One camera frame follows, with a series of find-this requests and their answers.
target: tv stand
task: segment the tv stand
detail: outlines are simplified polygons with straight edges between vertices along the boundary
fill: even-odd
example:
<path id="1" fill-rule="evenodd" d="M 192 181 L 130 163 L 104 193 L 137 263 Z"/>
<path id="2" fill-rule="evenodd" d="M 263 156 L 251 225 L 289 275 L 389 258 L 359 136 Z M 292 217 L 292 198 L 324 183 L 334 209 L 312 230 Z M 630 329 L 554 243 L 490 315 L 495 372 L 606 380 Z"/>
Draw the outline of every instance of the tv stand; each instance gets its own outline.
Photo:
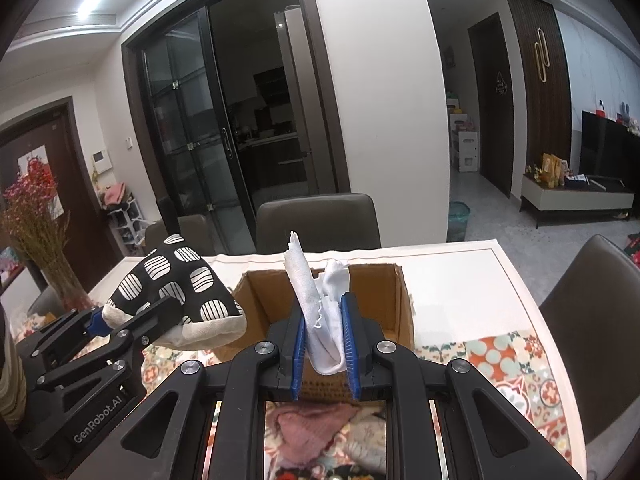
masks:
<path id="1" fill-rule="evenodd" d="M 532 176 L 522 176 L 520 211 L 529 210 L 536 220 L 536 229 L 540 221 L 550 218 L 580 219 L 617 212 L 631 212 L 635 194 L 607 177 L 593 177 L 594 182 L 585 184 L 583 189 L 569 189 L 559 186 L 549 189 L 537 183 Z"/>

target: blue gripper pad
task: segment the blue gripper pad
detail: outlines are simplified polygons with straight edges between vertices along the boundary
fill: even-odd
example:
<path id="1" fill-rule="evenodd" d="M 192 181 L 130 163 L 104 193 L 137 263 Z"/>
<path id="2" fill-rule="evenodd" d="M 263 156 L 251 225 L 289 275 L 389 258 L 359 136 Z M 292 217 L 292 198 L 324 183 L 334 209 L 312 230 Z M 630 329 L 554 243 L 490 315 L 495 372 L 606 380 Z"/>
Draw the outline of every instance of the blue gripper pad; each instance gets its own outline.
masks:
<path id="1" fill-rule="evenodd" d="M 302 368 L 305 364 L 306 351 L 306 330 L 305 317 L 300 316 L 298 324 L 298 333 L 296 334 L 296 344 L 293 347 L 293 370 L 291 371 L 291 396 L 294 400 L 298 400 L 300 389 L 302 388 Z"/>
<path id="2" fill-rule="evenodd" d="M 102 318 L 102 308 L 97 309 L 95 312 L 91 314 L 91 321 L 89 322 L 86 331 L 91 336 L 107 337 L 113 329 L 107 325 L 105 320 Z"/>
<path id="3" fill-rule="evenodd" d="M 344 337 L 344 357 L 347 365 L 347 379 L 353 400 L 360 399 L 360 370 L 358 369 L 358 351 L 353 340 L 349 307 L 345 296 L 340 298 L 340 315 L 342 317 L 342 335 Z"/>

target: green basket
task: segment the green basket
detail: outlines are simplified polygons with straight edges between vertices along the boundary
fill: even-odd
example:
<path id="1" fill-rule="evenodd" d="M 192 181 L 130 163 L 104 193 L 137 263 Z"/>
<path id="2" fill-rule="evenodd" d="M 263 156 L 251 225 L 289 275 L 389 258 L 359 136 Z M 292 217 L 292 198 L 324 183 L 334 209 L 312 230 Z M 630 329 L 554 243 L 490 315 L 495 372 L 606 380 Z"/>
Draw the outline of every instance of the green basket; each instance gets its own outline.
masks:
<path id="1" fill-rule="evenodd" d="M 464 242 L 466 223 L 471 209 L 464 202 L 449 202 L 449 224 L 447 226 L 447 242 Z"/>

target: black and white oven mitt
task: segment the black and white oven mitt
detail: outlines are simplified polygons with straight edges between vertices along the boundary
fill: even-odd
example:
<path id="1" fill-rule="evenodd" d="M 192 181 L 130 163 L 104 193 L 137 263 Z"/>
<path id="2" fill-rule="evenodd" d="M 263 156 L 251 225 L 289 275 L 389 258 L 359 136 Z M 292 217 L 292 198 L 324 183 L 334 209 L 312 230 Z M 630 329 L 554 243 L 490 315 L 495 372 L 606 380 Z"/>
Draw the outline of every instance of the black and white oven mitt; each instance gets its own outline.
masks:
<path id="1" fill-rule="evenodd" d="M 105 303 L 102 318 L 117 328 L 165 296 L 180 301 L 184 316 L 155 345 L 205 350 L 231 343 L 246 330 L 240 305 L 179 234 L 169 236 L 124 277 Z"/>

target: white towel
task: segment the white towel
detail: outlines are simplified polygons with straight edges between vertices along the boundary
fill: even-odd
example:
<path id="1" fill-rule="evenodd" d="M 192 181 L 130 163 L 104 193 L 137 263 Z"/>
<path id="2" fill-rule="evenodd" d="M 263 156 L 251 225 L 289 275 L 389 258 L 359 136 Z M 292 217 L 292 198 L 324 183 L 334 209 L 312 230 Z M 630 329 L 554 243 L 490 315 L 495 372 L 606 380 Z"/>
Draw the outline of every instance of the white towel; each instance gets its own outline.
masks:
<path id="1" fill-rule="evenodd" d="M 294 232 L 284 253 L 284 267 L 305 317 L 306 350 L 314 370 L 321 375 L 346 370 L 339 302 L 349 290 L 349 269 L 331 260 L 314 280 Z"/>

